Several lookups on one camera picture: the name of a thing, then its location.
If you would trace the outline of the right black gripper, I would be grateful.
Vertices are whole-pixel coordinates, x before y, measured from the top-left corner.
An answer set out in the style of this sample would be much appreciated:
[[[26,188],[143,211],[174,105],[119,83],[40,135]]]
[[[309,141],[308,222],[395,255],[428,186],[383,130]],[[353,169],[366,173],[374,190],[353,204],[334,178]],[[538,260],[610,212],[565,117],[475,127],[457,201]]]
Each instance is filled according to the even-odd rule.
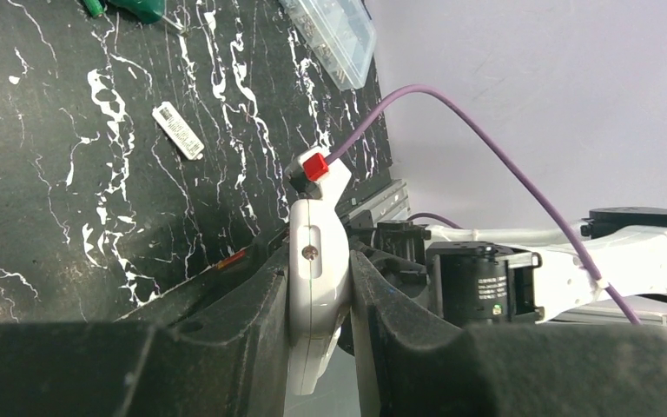
[[[344,226],[355,250],[353,305],[336,346],[354,352],[363,415],[667,416],[666,328],[457,328],[427,310],[425,226],[375,225],[368,214]],[[256,268],[280,247],[287,252],[288,235],[285,225],[255,238]],[[277,282],[258,313],[281,316],[265,323],[258,317],[253,351],[289,352],[287,278],[284,270],[270,271]],[[276,302],[277,313],[269,309]]]

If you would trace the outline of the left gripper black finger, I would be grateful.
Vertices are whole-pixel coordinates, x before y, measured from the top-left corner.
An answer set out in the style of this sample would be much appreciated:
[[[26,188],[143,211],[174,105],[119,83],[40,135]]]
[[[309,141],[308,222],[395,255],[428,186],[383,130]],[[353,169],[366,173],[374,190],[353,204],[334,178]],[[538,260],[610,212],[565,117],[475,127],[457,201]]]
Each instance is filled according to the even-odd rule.
[[[0,324],[0,416],[281,416],[288,251],[164,327]]]

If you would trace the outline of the white battery cover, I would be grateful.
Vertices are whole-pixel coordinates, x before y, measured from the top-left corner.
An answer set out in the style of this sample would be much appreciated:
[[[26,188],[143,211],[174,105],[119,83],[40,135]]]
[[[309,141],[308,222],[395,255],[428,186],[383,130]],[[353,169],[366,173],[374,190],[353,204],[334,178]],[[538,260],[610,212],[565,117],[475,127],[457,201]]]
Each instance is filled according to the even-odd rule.
[[[151,115],[188,160],[197,161],[203,158],[205,145],[172,103],[162,102],[152,109]]]

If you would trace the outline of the orange battery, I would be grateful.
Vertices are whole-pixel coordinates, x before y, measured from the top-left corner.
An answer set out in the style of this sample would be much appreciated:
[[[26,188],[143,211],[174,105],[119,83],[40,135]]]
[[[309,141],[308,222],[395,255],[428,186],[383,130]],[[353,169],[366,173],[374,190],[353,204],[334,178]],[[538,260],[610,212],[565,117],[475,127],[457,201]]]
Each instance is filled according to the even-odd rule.
[[[247,253],[247,250],[245,248],[240,249],[239,251],[235,252],[231,256],[217,262],[214,266],[214,269],[223,270],[224,268],[228,268],[230,266],[233,266],[238,261],[243,260],[244,257],[246,256],[246,253]]]

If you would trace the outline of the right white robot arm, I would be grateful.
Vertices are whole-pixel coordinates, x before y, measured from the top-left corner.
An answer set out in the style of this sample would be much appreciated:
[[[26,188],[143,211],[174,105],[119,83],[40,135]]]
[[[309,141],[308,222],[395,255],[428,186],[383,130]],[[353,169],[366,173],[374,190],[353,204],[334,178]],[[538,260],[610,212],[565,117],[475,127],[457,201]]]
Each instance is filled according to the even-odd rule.
[[[283,259],[289,363],[309,395],[339,341],[365,416],[667,416],[667,328],[568,321],[610,299],[667,302],[667,210],[594,209],[553,229],[414,218],[312,226]]]

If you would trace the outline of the white remote control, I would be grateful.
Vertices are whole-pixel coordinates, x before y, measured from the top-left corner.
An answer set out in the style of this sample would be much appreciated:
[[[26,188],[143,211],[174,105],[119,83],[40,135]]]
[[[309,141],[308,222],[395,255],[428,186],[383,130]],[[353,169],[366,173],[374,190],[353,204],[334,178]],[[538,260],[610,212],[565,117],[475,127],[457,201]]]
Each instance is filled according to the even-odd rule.
[[[287,280],[287,389],[310,395],[327,369],[351,297],[347,232],[332,204],[312,199],[294,203]]]

